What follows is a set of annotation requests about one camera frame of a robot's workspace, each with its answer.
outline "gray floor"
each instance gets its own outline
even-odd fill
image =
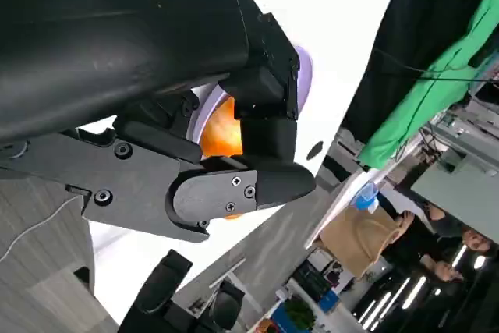
[[[263,309],[268,310],[277,300],[275,291],[312,250],[305,250],[303,244],[327,211],[324,200],[332,191],[332,185],[338,183],[328,171],[321,171],[318,179],[316,190],[286,204],[178,292],[175,301],[188,307],[199,298],[206,299],[211,293],[209,284],[245,257],[246,262],[234,273]],[[245,302],[233,331],[247,331],[260,317],[261,314]]]
[[[0,179],[0,257],[20,232],[72,196],[54,182]],[[90,230],[80,211],[80,200],[72,201],[0,263],[0,333],[116,332],[116,323],[73,273],[81,267],[91,277],[94,272]]]

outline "ceiling light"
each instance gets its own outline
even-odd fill
[[[402,286],[400,288],[398,288],[397,292],[395,293],[395,295],[391,299],[390,303],[387,305],[387,308],[385,308],[384,311],[381,313],[380,319],[382,319],[388,313],[388,311],[391,309],[391,306],[393,306],[393,303],[395,303],[395,300],[397,300],[397,298],[402,294],[402,291],[405,289],[405,287],[407,286],[409,281],[411,281],[411,278],[407,277],[407,279],[404,281]]]
[[[371,302],[371,304],[369,305],[369,307],[367,307],[366,311],[362,314],[362,316],[359,319],[359,324],[361,324],[363,322],[364,318],[367,316],[367,314],[369,313],[369,311],[371,311],[371,308],[373,308],[373,306],[374,306],[375,303],[376,303],[376,300],[374,300],[373,302]]]
[[[485,264],[485,257],[483,255],[479,255],[476,257],[475,264],[473,265],[473,268],[479,269]]]
[[[456,265],[458,265],[459,261],[461,260],[462,256],[464,255],[466,249],[467,249],[467,247],[465,245],[462,245],[458,254],[455,256],[454,261],[452,262],[452,267],[455,267]]]
[[[381,309],[384,307],[385,304],[387,304],[388,300],[390,299],[391,293],[387,292],[383,299],[379,302],[379,304],[376,306],[372,314],[367,318],[366,322],[363,324],[362,328],[367,329],[376,319],[377,315],[380,313]]]
[[[426,277],[423,276],[419,279],[418,283],[416,284],[416,286],[414,286],[414,289],[411,291],[404,304],[402,305],[403,310],[407,310],[411,306],[412,301],[417,297],[418,292],[421,290],[425,282]]]

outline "green plant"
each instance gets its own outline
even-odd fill
[[[315,315],[312,309],[299,296],[292,296],[284,303],[284,308],[289,320],[300,331],[311,330],[315,324]]]

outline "white cable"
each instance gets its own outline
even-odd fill
[[[0,264],[7,258],[7,256],[10,254],[10,252],[12,251],[12,248],[16,245],[17,241],[19,241],[21,238],[23,238],[26,234],[28,234],[29,232],[32,232],[34,229],[36,228],[40,228],[43,224],[46,224],[48,223],[51,219],[54,218],[54,216],[56,216],[56,214],[58,214],[61,209],[63,209],[66,205],[68,205],[70,202],[73,202],[75,199],[77,198],[81,198],[81,195],[76,195],[72,198],[69,198],[68,200],[66,200],[63,204],[61,204],[59,206],[59,208],[57,210],[54,211],[53,214],[51,214],[50,216],[48,216],[46,219],[38,222],[37,224],[34,224],[34,225],[31,225],[29,228],[25,229],[24,231],[22,231],[9,245],[9,247],[7,248],[7,251],[3,254],[2,257],[0,257]]]

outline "cable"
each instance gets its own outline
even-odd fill
[[[405,79],[405,80],[485,82],[485,83],[492,83],[493,85],[495,85],[496,83],[499,83],[499,80],[496,80],[493,78],[489,78],[488,80],[481,80],[478,78],[438,78],[438,77],[409,77],[409,76],[405,77],[405,76],[402,76],[400,74],[390,73],[390,72],[366,72],[366,74],[396,77],[396,78]]]
[[[76,200],[77,198],[81,198],[80,195],[76,195],[75,197],[72,197],[72,198],[69,198],[68,200],[66,200],[63,204],[61,204],[59,206],[59,208],[57,210],[54,211],[53,214],[51,214],[50,216],[48,216],[46,219],[38,222],[37,224],[34,224],[34,225],[31,225],[29,228],[25,229],[24,231],[22,231],[9,245],[9,247],[7,248],[7,251],[3,254],[2,257],[0,257],[0,264],[7,258],[7,256],[10,254],[10,252],[12,251],[12,248],[16,245],[16,243],[21,239],[23,238],[26,234],[28,234],[29,232],[32,232],[34,229],[36,228],[40,228],[43,224],[46,224],[47,222],[49,222],[51,219],[54,218],[54,216],[56,216],[56,214],[58,214],[61,209],[63,209],[66,205],[68,205],[69,203],[73,202],[74,200]]]
[[[462,66],[461,68],[448,68],[448,69],[444,69],[444,70],[425,70],[425,69],[420,69],[420,68],[414,68],[413,66],[408,66],[407,64],[404,64],[403,62],[398,60],[393,55],[379,49],[378,47],[373,47],[373,51],[376,51],[376,52],[382,54],[383,56],[389,58],[391,61],[400,65],[402,68],[406,68],[406,69],[413,70],[415,72],[420,72],[420,73],[444,73],[444,72],[450,72],[450,71],[456,71],[456,70],[463,70],[466,68],[466,66]]]

